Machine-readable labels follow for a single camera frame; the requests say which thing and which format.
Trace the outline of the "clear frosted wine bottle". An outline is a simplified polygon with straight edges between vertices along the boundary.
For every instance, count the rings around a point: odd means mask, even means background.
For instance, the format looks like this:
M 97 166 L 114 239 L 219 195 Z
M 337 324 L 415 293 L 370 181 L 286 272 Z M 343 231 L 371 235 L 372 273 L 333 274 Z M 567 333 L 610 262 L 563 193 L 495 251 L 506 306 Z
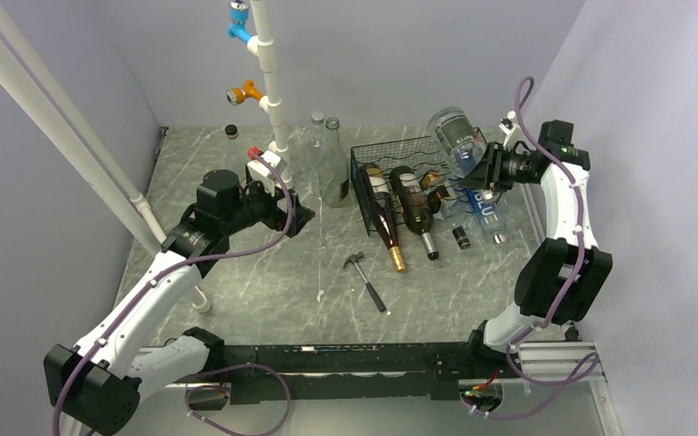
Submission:
M 340 121 L 337 117 L 325 120 L 324 139 L 317 165 L 320 197 L 332 208 L 347 205 L 350 187 L 350 163 L 341 146 Z

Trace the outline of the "round clear glass bottle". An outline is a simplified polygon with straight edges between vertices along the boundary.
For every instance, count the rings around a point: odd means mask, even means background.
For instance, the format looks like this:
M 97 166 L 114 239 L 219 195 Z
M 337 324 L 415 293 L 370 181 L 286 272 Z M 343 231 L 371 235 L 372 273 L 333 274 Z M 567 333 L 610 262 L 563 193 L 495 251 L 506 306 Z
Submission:
M 318 185 L 318 165 L 321 159 L 322 144 L 325 138 L 325 116 L 322 112 L 312 112 L 310 123 L 304 129 L 303 171 L 304 177 Z

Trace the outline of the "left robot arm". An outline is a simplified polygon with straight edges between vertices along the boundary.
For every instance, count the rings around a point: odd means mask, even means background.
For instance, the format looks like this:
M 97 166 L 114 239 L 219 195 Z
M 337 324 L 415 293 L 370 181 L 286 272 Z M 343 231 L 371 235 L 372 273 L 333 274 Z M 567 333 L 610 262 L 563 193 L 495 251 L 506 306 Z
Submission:
M 232 235 L 262 223 L 284 236 L 296 236 L 314 219 L 297 193 L 253 176 L 240 184 L 233 171 L 207 173 L 196 200 L 167 235 L 162 250 L 134 289 L 74 346 L 57 344 L 45 356 L 49 399 L 54 406 L 52 433 L 67 415 L 89 430 L 114 435 L 135 414 L 140 401 L 176 379 L 194 374 L 217 379 L 228 363 L 224 341 L 191 328 L 150 357 L 140 356 L 151 332 L 182 296 L 220 259 L 232 257 Z

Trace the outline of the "clear bottle white label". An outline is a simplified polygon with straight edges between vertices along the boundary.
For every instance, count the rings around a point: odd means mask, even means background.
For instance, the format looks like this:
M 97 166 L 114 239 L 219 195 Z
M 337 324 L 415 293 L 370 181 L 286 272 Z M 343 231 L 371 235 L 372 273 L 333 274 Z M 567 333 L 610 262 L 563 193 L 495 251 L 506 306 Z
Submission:
M 224 134 L 230 140 L 234 140 L 239 136 L 238 127 L 235 124 L 227 124 L 224 127 Z

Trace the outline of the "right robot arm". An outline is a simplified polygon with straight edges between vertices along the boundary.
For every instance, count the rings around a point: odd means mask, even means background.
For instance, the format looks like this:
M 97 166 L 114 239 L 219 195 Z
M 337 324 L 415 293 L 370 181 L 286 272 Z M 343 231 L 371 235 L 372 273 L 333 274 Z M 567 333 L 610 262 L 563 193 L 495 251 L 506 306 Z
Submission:
M 537 139 L 520 139 L 533 147 L 531 152 L 519 154 L 489 143 L 459 183 L 491 193 L 536 184 L 545 204 L 545 237 L 521 270 L 513 301 L 481 324 L 482 342 L 464 353 L 465 367 L 476 377 L 489 375 L 499 365 L 499 354 L 510 352 L 531 332 L 579 322 L 613 268 L 613 257 L 599 248 L 589 218 L 589 154 L 572 139 L 573 124 L 552 120 L 542 124 Z

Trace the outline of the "clear bottle dark label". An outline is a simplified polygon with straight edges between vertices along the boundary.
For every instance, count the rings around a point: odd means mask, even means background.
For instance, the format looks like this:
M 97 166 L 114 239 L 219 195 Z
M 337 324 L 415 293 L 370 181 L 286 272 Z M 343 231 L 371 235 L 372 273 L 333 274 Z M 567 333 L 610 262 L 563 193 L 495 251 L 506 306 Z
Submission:
M 460 186 L 479 193 L 487 203 L 496 203 L 501 195 L 477 180 L 487 142 L 473 128 L 464 111 L 457 106 L 441 109 L 428 122 L 428 129 L 440 145 L 442 155 Z

